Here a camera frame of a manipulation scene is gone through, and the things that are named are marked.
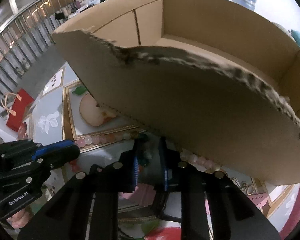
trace red paper bag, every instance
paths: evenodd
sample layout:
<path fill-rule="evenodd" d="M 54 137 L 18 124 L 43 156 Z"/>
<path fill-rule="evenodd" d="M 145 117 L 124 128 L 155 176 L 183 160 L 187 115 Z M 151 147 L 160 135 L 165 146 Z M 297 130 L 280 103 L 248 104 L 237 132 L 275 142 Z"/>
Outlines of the red paper bag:
<path fill-rule="evenodd" d="M 7 96 L 8 95 L 16 96 L 16 99 L 15 99 L 11 109 L 7 108 Z M 34 99 L 31 96 L 29 96 L 29 94 L 24 89 L 20 89 L 18 94 L 6 93 L 4 96 L 5 96 L 5 103 L 1 102 L 1 104 L 9 113 L 9 118 L 8 118 L 6 125 L 10 129 L 18 132 L 19 127 L 22 123 L 26 108 L 31 103 L 33 103 Z"/>

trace gray floor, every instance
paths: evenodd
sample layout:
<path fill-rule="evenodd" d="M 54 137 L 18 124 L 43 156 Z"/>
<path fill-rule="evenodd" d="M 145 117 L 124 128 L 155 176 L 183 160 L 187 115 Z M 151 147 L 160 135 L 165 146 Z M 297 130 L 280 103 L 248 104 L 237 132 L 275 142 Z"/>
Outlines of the gray floor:
<path fill-rule="evenodd" d="M 55 45 L 50 46 L 23 75 L 18 84 L 19 89 L 23 88 L 31 97 L 36 98 L 50 78 L 65 62 Z"/>

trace beige bag handle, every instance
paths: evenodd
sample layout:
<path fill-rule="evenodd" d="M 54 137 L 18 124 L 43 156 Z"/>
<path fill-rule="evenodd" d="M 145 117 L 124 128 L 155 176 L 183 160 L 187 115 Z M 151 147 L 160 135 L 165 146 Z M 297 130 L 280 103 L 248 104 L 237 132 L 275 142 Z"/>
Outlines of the beige bag handle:
<path fill-rule="evenodd" d="M 4 103 L 2 102 L 3 98 L 1 99 L 1 105 L 3 106 L 3 108 L 4 108 L 5 110 L 7 110 L 8 114 L 10 113 L 10 114 L 12 114 L 13 116 L 16 116 L 16 115 L 17 115 L 16 111 L 14 111 L 14 110 L 12 110 L 12 109 L 9 109 L 9 108 L 7 107 L 7 98 L 8 98 L 8 95 L 14 95 L 14 96 L 16 96 L 16 98 L 17 98 L 19 101 L 22 100 L 22 97 L 21 97 L 20 95 L 18 95 L 18 94 L 14 94 L 14 93 L 8 92 L 8 93 L 4 93 L 4 94 L 3 94 L 3 97 L 4 97 Z"/>

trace brown cardboard box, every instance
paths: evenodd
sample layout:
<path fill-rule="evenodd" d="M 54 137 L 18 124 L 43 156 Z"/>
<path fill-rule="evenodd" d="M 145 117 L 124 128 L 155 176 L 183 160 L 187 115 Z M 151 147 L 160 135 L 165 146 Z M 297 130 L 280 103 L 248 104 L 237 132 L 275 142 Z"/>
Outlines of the brown cardboard box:
<path fill-rule="evenodd" d="M 300 182 L 300 48 L 260 15 L 227 0 L 109 0 L 53 37 L 103 106 L 221 165 Z"/>

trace silver screw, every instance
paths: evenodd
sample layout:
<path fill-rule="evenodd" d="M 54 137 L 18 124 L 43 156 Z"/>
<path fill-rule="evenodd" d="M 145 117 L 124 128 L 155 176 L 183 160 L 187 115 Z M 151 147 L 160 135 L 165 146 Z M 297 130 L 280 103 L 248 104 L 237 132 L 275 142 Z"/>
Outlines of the silver screw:
<path fill-rule="evenodd" d="M 120 162 L 115 162 L 115 163 L 113 164 L 113 167 L 114 167 L 115 169 L 121 169 L 122 166 L 123 166 L 123 164 L 120 163 Z"/>
<path fill-rule="evenodd" d="M 86 176 L 86 174 L 85 174 L 84 172 L 82 172 L 82 171 L 78 172 L 78 173 L 75 175 L 75 177 L 76 177 L 77 179 L 83 179 L 85 176 Z"/>
<path fill-rule="evenodd" d="M 178 163 L 178 167 L 180 167 L 180 168 L 185 168 L 187 166 L 187 163 L 186 162 L 179 162 Z"/>
<path fill-rule="evenodd" d="M 223 177 L 224 177 L 224 173 L 222 172 L 222 171 L 216 171 L 215 173 L 214 173 L 214 176 L 216 177 L 216 178 L 218 178 L 218 179 L 222 179 Z"/>

